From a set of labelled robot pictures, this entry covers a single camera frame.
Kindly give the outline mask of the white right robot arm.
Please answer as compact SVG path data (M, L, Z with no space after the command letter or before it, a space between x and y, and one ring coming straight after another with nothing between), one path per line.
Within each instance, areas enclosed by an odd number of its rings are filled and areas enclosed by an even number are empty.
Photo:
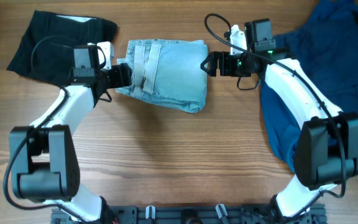
M306 76L295 55L279 48L269 19L229 26L220 41L228 52L211 52L200 67L209 76L236 78L257 74L285 103L301 133L293 165L295 175L271 199L267 220L290 223L311 215L312 205L335 187L342 198L347 180L358 175L358 114L345 113Z

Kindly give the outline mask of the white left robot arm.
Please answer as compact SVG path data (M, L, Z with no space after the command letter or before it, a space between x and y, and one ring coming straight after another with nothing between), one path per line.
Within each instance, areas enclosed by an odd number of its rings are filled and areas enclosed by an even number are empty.
M80 182L72 135L81 120L109 89L129 86L127 63L108 65L98 45L74 48L60 94L51 107L28 126L10 132L10 160L3 180L6 200L21 210L57 208L75 223L118 223L106 200Z

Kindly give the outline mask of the light blue denim shorts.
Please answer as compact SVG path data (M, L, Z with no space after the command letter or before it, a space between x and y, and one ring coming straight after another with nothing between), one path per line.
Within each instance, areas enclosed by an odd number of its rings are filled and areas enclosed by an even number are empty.
M208 56L203 40L130 40L125 58L132 83L116 92L153 105L197 113L206 105L207 74L200 68Z

